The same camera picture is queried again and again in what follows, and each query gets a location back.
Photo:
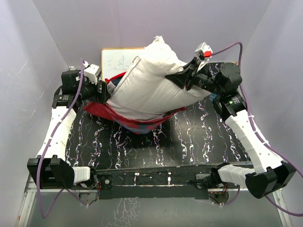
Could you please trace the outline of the white pillow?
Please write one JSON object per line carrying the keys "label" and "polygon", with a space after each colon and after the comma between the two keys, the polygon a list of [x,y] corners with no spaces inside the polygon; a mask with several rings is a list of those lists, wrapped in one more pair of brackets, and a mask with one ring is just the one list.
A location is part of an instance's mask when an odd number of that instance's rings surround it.
{"label": "white pillow", "polygon": [[157,36],[134,58],[119,83],[109,84],[111,97],[107,104],[120,114],[138,112],[147,120],[209,96],[210,92],[197,86],[186,91],[165,78],[181,72],[184,66],[162,36]]}

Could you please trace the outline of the red patterned pillowcase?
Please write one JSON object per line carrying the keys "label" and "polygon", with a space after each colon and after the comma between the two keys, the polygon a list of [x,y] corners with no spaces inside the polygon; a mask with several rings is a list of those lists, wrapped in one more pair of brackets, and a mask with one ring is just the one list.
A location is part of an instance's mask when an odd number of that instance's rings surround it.
{"label": "red patterned pillowcase", "polygon": [[126,113],[122,114],[114,110],[113,107],[109,106],[108,104],[89,102],[89,104],[84,107],[84,110],[87,113],[93,116],[116,122],[135,134],[147,134],[151,132],[154,128],[164,123],[174,114],[180,111],[184,111],[186,109],[186,107],[181,107],[157,115],[150,119],[143,120],[141,118],[141,114],[138,112],[132,113],[131,111],[127,110]]}

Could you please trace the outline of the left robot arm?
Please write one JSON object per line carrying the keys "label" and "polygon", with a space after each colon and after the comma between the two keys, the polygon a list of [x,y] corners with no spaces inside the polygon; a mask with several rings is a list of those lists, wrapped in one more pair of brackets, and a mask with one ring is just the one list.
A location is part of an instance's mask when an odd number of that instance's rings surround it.
{"label": "left robot arm", "polygon": [[35,158],[27,168],[38,189],[70,189],[82,183],[92,189],[98,177],[91,166],[72,167],[66,162],[67,140],[78,108],[84,100],[103,101],[107,97],[101,68],[91,64],[83,71],[69,70],[61,74],[62,85],[55,91],[49,128]]}

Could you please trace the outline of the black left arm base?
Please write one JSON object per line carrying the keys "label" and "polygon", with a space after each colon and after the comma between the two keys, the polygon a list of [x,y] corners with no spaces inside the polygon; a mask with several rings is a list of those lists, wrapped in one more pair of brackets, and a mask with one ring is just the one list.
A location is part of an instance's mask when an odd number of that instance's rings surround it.
{"label": "black left arm base", "polygon": [[101,198],[102,192],[110,192],[112,189],[113,177],[111,175],[93,175],[88,181],[78,183],[80,190],[69,191],[81,204],[90,206]]}

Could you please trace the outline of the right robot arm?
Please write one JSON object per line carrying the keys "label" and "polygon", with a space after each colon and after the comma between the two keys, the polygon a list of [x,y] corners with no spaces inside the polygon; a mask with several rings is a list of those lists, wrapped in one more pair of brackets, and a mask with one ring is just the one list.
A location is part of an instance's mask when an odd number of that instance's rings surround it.
{"label": "right robot arm", "polygon": [[246,102],[237,90],[242,82],[239,66],[230,62],[224,63],[212,76],[208,70],[200,67],[201,64],[194,57],[181,72],[167,75],[166,79],[187,91],[196,86],[216,95],[212,100],[216,113],[238,137],[252,161],[253,168],[222,163],[213,167],[210,176],[200,182],[218,188],[234,183],[246,187],[257,199],[285,187],[296,169],[271,152],[252,129]]}

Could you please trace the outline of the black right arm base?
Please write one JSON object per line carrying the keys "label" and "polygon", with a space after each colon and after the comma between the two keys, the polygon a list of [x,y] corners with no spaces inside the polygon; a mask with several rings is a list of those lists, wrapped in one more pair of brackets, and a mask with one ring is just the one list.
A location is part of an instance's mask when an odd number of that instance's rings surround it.
{"label": "black right arm base", "polygon": [[227,205],[234,202],[240,194],[240,187],[237,187],[235,196],[229,197],[229,183],[216,182],[212,180],[211,175],[197,174],[194,180],[186,181],[186,185],[193,185],[197,189],[205,189],[208,192],[208,198],[211,203],[216,205]]}

